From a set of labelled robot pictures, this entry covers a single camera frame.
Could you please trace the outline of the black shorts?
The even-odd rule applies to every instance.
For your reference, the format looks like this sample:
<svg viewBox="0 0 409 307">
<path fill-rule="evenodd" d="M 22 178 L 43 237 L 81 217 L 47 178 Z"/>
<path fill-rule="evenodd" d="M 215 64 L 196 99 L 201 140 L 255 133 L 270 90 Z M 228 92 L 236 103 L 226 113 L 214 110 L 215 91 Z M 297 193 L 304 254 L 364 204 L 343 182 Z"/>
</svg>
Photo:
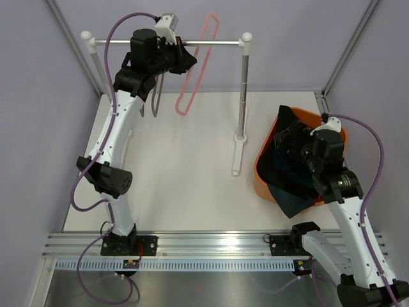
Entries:
<svg viewBox="0 0 409 307">
<path fill-rule="evenodd" d="M 311 173 L 291 151 L 299 144 L 306 119 L 316 120 L 314 113 L 294 107 L 279 106 L 277 117 L 254 164 L 256 194 L 273 201 L 270 189 L 278 188 L 300 198 L 317 199 Z"/>
</svg>

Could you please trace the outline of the navy blue shorts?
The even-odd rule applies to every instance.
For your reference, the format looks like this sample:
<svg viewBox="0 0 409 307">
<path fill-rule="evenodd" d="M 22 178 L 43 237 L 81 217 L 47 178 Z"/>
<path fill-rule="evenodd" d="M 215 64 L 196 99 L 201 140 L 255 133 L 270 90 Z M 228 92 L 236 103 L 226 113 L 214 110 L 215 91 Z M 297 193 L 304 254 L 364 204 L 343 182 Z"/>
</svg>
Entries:
<svg viewBox="0 0 409 307">
<path fill-rule="evenodd" d="M 300 161 L 294 160 L 285 150 L 273 150 L 273 167 L 278 173 L 284 189 L 292 194 L 314 192 L 314 183 L 309 169 Z"/>
</svg>

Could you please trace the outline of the dark teal shorts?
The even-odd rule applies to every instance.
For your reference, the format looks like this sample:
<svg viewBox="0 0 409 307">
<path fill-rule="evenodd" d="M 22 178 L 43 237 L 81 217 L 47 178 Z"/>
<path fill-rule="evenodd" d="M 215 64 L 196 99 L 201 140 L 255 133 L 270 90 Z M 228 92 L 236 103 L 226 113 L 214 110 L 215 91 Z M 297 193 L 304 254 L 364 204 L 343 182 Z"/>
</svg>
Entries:
<svg viewBox="0 0 409 307">
<path fill-rule="evenodd" d="M 313 188 L 302 185 L 291 185 L 289 188 L 281 188 L 268 184 L 268 190 L 274 201 L 284 215 L 291 219 L 301 211 L 315 205 L 318 193 Z"/>
</svg>

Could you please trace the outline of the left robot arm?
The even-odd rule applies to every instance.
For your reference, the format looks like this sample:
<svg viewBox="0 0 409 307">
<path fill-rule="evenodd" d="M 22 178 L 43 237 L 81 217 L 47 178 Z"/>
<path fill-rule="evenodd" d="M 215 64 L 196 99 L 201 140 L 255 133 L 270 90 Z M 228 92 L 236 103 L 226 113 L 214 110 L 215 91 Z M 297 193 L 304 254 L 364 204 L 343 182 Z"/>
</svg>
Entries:
<svg viewBox="0 0 409 307">
<path fill-rule="evenodd" d="M 130 215 L 127 192 L 133 175 L 121 167 L 123 152 L 157 77 L 166 72 L 184 74 L 196 63 L 172 30 L 138 29 L 130 39 L 98 142 L 87 157 L 77 159 L 78 169 L 107 204 L 111 229 L 102 239 L 103 256 L 134 255 L 144 244 Z"/>
</svg>

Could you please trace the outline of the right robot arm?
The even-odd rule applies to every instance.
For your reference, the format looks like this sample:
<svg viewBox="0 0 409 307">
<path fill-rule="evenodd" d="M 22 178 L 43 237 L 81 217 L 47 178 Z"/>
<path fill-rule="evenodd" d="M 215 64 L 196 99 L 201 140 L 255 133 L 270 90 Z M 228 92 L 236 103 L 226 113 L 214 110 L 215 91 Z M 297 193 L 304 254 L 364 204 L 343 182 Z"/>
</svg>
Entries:
<svg viewBox="0 0 409 307">
<path fill-rule="evenodd" d="M 275 135 L 274 143 L 311 172 L 315 190 L 339 226 L 348 256 L 333 247 L 313 222 L 292 231 L 292 251 L 309 253 L 321 264 L 336 284 L 343 306 L 393 306 L 407 299 L 408 282 L 397 279 L 385 260 L 364 207 L 360 182 L 344 166 L 340 120 L 331 117 L 315 129 L 295 120 Z"/>
</svg>

